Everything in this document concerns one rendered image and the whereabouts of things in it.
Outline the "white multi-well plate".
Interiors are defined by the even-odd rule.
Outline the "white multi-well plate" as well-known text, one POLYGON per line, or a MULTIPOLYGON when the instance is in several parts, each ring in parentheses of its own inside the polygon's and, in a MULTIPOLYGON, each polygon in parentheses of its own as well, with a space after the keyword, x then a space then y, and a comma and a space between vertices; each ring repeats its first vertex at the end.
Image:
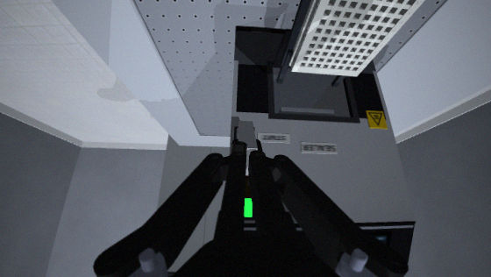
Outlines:
POLYGON ((358 76, 425 0, 311 0, 291 72, 358 76))

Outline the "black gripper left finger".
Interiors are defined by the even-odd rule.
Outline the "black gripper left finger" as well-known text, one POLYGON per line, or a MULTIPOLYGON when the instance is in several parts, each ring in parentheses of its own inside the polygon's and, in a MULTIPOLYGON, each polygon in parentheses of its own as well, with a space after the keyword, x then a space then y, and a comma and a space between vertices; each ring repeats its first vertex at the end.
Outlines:
POLYGON ((242 277, 247 154, 246 121, 238 121, 231 155, 209 154, 144 225, 98 255, 96 277, 168 277, 223 181, 205 277, 242 277))

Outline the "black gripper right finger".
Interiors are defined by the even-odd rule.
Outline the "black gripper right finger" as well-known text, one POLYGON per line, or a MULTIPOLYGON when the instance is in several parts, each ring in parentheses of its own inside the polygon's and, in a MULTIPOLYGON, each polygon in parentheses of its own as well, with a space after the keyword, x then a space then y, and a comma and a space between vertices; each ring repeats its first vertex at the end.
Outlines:
POLYGON ((340 277, 403 277, 409 271, 399 252, 362 230, 289 157, 268 158, 253 121, 245 124, 257 237, 267 234, 276 277, 317 277, 293 218, 340 277))

